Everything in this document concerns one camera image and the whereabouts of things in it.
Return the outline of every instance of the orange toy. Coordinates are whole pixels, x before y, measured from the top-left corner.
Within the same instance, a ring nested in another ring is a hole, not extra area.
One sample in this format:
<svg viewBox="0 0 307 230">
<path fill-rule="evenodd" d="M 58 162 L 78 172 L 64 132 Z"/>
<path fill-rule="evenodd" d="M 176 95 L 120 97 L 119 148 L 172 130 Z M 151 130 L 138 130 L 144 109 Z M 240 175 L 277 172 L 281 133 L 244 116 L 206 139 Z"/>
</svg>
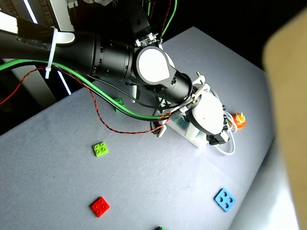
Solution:
<svg viewBox="0 0 307 230">
<path fill-rule="evenodd" d="M 232 117 L 234 118 L 235 124 L 238 129 L 242 129 L 246 125 L 246 119 L 243 113 L 232 114 Z"/>
</svg>

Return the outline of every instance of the tan blurry object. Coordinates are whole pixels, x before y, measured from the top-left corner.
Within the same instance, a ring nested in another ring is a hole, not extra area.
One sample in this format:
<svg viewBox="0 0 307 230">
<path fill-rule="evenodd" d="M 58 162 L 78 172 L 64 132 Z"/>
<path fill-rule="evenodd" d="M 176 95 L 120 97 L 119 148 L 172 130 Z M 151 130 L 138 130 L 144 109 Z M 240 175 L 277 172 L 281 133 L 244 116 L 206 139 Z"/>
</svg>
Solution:
<svg viewBox="0 0 307 230">
<path fill-rule="evenodd" d="M 298 221 L 307 230 L 307 9 L 270 38 L 263 64 Z"/>
</svg>

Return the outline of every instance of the cable tie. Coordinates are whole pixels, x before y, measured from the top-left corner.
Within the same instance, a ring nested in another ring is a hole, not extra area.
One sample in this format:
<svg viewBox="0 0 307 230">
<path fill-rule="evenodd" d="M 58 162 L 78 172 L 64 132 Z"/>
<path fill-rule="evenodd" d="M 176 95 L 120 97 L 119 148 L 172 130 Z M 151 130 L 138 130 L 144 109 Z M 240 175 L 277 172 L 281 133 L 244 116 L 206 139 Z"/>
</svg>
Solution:
<svg viewBox="0 0 307 230">
<path fill-rule="evenodd" d="M 53 27 L 53 29 L 54 31 L 53 31 L 51 49 L 50 49 L 50 54 L 49 54 L 49 59 L 48 59 L 48 65 L 46 67 L 46 75 L 45 75 L 46 79 L 49 79 L 51 65 L 52 65 L 54 53 L 56 52 L 56 46 L 57 46 L 58 29 L 56 27 Z"/>
</svg>

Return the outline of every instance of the table surface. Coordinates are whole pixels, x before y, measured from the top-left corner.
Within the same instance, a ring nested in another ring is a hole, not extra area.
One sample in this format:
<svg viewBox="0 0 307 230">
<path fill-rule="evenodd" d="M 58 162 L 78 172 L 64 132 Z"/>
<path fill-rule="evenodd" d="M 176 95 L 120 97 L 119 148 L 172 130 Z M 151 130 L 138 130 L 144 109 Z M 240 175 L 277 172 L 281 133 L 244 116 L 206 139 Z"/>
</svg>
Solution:
<svg viewBox="0 0 307 230">
<path fill-rule="evenodd" d="M 211 146 L 197 149 L 170 128 L 162 138 L 111 132 L 81 89 L 0 137 L 1 229 L 229 228 L 274 136 L 265 73 L 195 27 L 165 42 L 164 49 L 192 79 L 197 70 L 205 74 L 227 111 L 245 113 L 235 154 L 224 156 Z M 153 112 L 100 86 L 133 111 Z M 142 92 L 141 100 L 153 103 L 154 97 Z M 148 122 L 98 103 L 117 130 L 149 128 Z M 109 153 L 97 158 L 92 145 L 101 141 Z M 236 198 L 228 213 L 213 200 L 221 188 Z M 99 196 L 111 208 L 97 218 L 89 205 Z"/>
</svg>

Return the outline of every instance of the power strip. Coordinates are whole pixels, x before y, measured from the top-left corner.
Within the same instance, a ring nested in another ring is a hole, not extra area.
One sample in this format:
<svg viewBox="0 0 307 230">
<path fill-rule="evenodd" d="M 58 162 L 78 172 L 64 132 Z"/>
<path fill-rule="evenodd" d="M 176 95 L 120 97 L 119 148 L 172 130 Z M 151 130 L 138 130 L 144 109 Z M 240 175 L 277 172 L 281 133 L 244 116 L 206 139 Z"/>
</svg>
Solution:
<svg viewBox="0 0 307 230">
<path fill-rule="evenodd" d="M 206 134 L 195 128 L 190 121 L 185 121 L 181 115 L 172 117 L 167 125 L 199 149 L 208 143 Z"/>
</svg>

